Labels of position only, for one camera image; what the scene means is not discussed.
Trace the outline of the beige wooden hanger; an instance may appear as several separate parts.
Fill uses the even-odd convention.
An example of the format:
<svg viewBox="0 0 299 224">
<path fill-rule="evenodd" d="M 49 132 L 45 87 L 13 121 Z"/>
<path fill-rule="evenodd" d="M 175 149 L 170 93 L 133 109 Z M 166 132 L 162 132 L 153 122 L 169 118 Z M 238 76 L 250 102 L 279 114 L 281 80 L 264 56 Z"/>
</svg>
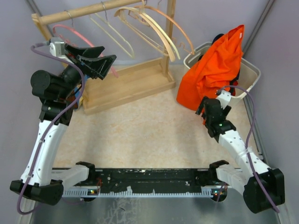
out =
<svg viewBox="0 0 299 224">
<path fill-rule="evenodd" d="M 168 56 L 170 57 L 171 61 L 174 62 L 175 61 L 175 56 L 174 56 L 174 53 L 176 53 L 177 55 L 177 58 L 180 59 L 180 55 L 179 55 L 179 52 L 178 52 L 178 49 L 177 47 L 175 46 L 175 44 L 173 43 L 172 39 L 168 36 L 168 34 L 161 28 L 161 26 L 152 18 L 150 17 L 148 14 L 145 13 L 145 2 L 142 0 L 142 6 L 140 7 L 140 10 L 141 12 L 145 15 L 145 17 L 147 17 L 154 25 L 154 28 L 157 28 L 162 36 L 163 36 L 163 39 L 165 39 L 167 41 L 167 44 L 164 44 L 164 46 L 166 47 L 167 45 L 170 46 L 170 51 L 172 53 L 172 55 L 170 54 L 169 50 L 167 49 L 167 52 L 168 52 Z"/>
</svg>

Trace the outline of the cream plastic hook hanger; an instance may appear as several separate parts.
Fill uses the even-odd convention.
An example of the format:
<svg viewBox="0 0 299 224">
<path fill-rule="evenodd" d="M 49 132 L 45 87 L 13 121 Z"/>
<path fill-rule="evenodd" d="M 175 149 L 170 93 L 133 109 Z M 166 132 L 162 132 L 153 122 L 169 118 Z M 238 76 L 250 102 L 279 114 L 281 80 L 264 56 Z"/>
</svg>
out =
<svg viewBox="0 0 299 224">
<path fill-rule="evenodd" d="M 122 21 L 148 45 L 170 59 L 167 52 L 168 49 L 172 55 L 170 46 L 164 46 L 164 44 L 167 44 L 167 41 L 163 39 L 161 32 L 157 28 L 154 28 L 153 23 L 145 17 L 140 9 L 134 7 L 121 7 L 117 9 L 114 17 L 117 17 Z"/>
</svg>

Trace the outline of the white plastic hanger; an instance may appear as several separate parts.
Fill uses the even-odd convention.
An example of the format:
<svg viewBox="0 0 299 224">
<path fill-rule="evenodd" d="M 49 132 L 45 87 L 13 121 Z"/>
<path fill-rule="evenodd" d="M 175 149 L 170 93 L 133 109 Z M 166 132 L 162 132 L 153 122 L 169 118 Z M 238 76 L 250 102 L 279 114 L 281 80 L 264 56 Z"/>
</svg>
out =
<svg viewBox="0 0 299 224">
<path fill-rule="evenodd" d="M 89 15 L 90 20 L 102 30 L 118 47 L 120 47 L 124 53 L 126 53 L 130 58 L 135 58 L 135 52 L 132 45 L 119 33 L 108 21 L 107 11 L 104 2 L 101 2 L 104 12 L 105 19 L 101 17 L 98 13 L 94 13 L 99 20 L 93 18 L 92 15 Z"/>
</svg>

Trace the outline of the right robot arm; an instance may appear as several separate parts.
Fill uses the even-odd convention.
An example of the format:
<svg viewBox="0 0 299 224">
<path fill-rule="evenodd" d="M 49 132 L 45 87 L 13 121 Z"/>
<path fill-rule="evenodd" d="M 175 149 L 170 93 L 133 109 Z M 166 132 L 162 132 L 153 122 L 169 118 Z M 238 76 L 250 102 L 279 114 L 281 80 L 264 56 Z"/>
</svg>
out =
<svg viewBox="0 0 299 224">
<path fill-rule="evenodd" d="M 196 111 L 204 119 L 209 136 L 229 152 L 241 169 L 236 171 L 226 161 L 215 162 L 211 164 L 209 181 L 215 185 L 224 182 L 238 191 L 255 214 L 267 209 L 279 212 L 278 206 L 285 203 L 284 174 L 264 163 L 246 145 L 233 123 L 226 119 L 230 109 L 224 98 L 203 97 Z"/>
</svg>

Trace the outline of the navy t shirt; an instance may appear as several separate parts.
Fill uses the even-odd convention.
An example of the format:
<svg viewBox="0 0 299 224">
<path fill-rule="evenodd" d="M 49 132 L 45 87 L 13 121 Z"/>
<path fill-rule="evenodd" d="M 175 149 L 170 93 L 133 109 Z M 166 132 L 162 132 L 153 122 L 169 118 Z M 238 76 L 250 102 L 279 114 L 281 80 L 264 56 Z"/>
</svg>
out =
<svg viewBox="0 0 299 224">
<path fill-rule="evenodd" d="M 218 34 L 212 41 L 212 45 L 219 40 L 222 36 L 224 36 L 224 34 Z M 240 76 L 240 70 L 238 71 L 237 75 L 235 76 L 235 78 L 233 80 L 230 81 L 230 84 L 234 84 L 235 82 L 237 82 L 237 80 L 239 79 Z"/>
</svg>

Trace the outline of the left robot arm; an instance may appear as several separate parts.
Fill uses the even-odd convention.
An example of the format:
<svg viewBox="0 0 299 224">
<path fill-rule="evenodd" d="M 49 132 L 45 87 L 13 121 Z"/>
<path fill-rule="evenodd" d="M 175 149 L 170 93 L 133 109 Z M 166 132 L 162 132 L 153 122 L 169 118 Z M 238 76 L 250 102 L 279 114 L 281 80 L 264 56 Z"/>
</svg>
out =
<svg viewBox="0 0 299 224">
<path fill-rule="evenodd" d="M 42 103 L 38 135 L 23 174 L 11 182 L 10 190 L 20 198 L 55 205 L 65 190 L 80 182 L 92 185 L 97 180 L 95 166 L 88 162 L 80 161 L 58 177 L 52 176 L 52 168 L 78 102 L 78 98 L 70 101 L 70 96 L 75 88 L 85 89 L 86 77 L 104 79 L 116 55 L 103 56 L 103 46 L 78 48 L 60 39 L 36 43 L 31 50 L 39 53 L 44 46 L 49 47 L 46 57 L 65 63 L 66 68 L 59 75 L 37 70 L 31 77 L 32 94 Z"/>
</svg>

